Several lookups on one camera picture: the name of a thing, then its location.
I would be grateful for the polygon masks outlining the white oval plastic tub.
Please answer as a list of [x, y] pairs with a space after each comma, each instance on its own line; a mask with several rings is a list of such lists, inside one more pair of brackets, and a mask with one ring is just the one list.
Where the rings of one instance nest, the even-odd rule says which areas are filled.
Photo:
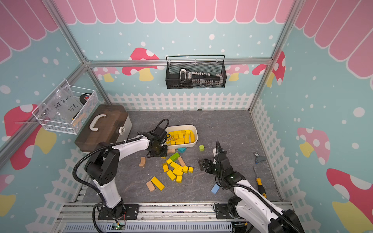
[[198, 141], [197, 129], [193, 125], [169, 126], [166, 132], [169, 149], [190, 148]]

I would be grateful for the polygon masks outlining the yellow cylinder block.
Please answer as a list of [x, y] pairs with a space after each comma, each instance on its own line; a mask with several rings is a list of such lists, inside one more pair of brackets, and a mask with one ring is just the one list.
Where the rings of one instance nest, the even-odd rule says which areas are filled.
[[195, 134], [190, 134], [190, 142], [195, 143], [196, 142], [196, 135]]

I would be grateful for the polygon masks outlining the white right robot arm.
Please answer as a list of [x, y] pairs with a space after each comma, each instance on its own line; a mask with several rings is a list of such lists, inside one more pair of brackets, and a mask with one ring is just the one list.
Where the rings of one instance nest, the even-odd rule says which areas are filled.
[[239, 172], [234, 171], [219, 141], [213, 160], [201, 159], [200, 170], [215, 177], [216, 184], [234, 196], [228, 200], [225, 212], [232, 218], [242, 218], [261, 233], [303, 233], [302, 224], [291, 209], [283, 210], [270, 202]]

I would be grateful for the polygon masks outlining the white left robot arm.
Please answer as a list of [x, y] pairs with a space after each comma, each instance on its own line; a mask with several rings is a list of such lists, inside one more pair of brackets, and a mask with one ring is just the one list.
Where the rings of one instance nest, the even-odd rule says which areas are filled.
[[116, 143], [99, 143], [96, 149], [80, 159], [72, 170], [75, 181], [89, 186], [102, 200], [98, 205], [112, 219], [118, 220], [126, 213], [122, 197], [115, 183], [119, 161], [136, 152], [146, 150], [147, 157], [165, 157], [169, 120], [163, 119], [158, 125], [131, 139]]

